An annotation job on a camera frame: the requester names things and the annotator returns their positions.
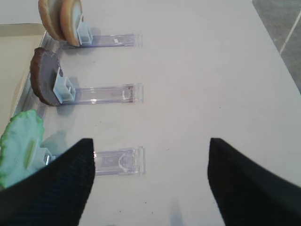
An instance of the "clear plastic stand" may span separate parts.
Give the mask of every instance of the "clear plastic stand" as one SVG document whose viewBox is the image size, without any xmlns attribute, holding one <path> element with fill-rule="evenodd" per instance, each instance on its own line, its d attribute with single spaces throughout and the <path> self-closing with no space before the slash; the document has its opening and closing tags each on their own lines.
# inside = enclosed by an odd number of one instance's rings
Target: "clear plastic stand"
<svg viewBox="0 0 301 226">
<path fill-rule="evenodd" d="M 67 42 L 61 43 L 62 49 L 70 48 L 96 48 L 96 47 L 122 47 L 143 45 L 141 34 L 123 35 L 94 35 L 91 44 L 82 43 L 79 47 Z"/>
<path fill-rule="evenodd" d="M 58 158 L 53 155 L 51 161 Z M 114 151 L 94 153 L 95 174 L 106 175 L 143 175 L 145 168 L 145 149 L 141 146 L 135 148 L 123 148 Z"/>
<path fill-rule="evenodd" d="M 64 101 L 63 105 L 134 103 L 143 101 L 142 84 L 130 84 L 114 87 L 75 89 L 74 101 Z"/>
<path fill-rule="evenodd" d="M 62 105 L 105 104 L 105 103 L 139 103 L 143 102 L 143 85 L 129 84 L 114 87 L 79 88 L 75 89 L 74 101 L 63 101 Z M 40 118 L 48 106 L 40 102 L 30 89 L 22 111 L 35 109 Z"/>
</svg>

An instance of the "gray floor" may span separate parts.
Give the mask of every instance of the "gray floor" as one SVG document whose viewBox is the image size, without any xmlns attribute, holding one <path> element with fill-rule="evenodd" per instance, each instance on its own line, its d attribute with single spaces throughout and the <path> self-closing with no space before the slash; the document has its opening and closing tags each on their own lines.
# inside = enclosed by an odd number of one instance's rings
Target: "gray floor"
<svg viewBox="0 0 301 226">
<path fill-rule="evenodd" d="M 301 91 L 301 0 L 253 0 L 253 5 Z"/>
</svg>

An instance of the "white table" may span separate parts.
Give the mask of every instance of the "white table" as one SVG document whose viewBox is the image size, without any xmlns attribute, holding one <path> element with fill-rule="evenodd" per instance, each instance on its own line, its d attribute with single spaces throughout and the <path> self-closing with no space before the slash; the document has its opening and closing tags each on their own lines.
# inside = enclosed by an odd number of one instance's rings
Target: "white table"
<svg viewBox="0 0 301 226">
<path fill-rule="evenodd" d="M 143 47 L 64 55 L 64 73 L 82 87 L 141 82 L 145 98 L 79 108 L 66 139 L 143 145 L 147 174 L 96 178 L 81 225 L 223 225 L 206 176 L 211 137 L 301 186 L 300 94 L 250 1 L 83 0 L 83 9 L 102 34 L 141 32 Z M 39 20 L 32 10 L 28 22 Z"/>
</svg>

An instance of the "plastic clip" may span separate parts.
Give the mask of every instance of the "plastic clip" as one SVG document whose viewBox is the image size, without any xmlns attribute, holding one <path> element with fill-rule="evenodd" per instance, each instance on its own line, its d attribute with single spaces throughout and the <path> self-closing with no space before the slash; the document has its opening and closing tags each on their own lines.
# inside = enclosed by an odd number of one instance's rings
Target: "plastic clip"
<svg viewBox="0 0 301 226">
<path fill-rule="evenodd" d="M 52 154 L 48 148 L 40 147 L 39 139 L 33 145 L 30 159 L 28 161 L 27 170 L 30 173 L 35 173 L 41 168 L 47 166 L 52 161 Z"/>
<path fill-rule="evenodd" d="M 92 44 L 93 35 L 91 33 L 90 26 L 87 22 L 83 21 L 83 15 L 80 15 L 79 25 L 77 27 L 77 35 L 79 38 L 79 43 L 82 44 Z"/>
<path fill-rule="evenodd" d="M 75 88 L 73 87 L 69 78 L 63 75 L 63 71 L 61 67 L 59 67 L 57 70 L 53 92 L 61 104 L 64 101 L 75 100 L 75 93 L 76 93 Z"/>
</svg>

